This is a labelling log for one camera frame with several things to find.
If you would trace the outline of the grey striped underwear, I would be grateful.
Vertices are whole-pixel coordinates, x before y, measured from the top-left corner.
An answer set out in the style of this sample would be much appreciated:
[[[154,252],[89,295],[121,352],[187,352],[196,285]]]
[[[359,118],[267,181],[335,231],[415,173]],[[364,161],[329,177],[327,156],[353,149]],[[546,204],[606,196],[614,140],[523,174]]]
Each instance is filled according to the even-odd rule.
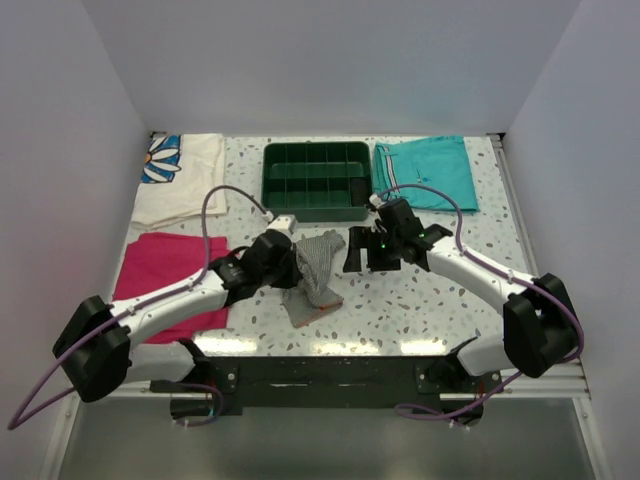
[[[344,248],[335,230],[301,238],[295,243],[295,261],[301,274],[296,285],[282,293],[282,304],[294,328],[301,328],[341,308],[344,298],[329,287],[332,262]]]

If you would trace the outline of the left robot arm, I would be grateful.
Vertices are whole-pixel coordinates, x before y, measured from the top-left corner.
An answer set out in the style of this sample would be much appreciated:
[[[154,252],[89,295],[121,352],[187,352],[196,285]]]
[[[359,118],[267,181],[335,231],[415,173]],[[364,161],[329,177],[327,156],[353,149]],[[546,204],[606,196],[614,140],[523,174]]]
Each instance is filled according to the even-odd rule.
[[[290,236],[260,234],[242,255],[229,254],[172,285],[108,304],[80,303],[53,354],[80,398],[101,400],[125,383],[173,383],[185,392],[215,384],[212,361],[187,338],[152,345],[151,337],[194,316],[249,299],[264,286],[290,288],[300,279]]]

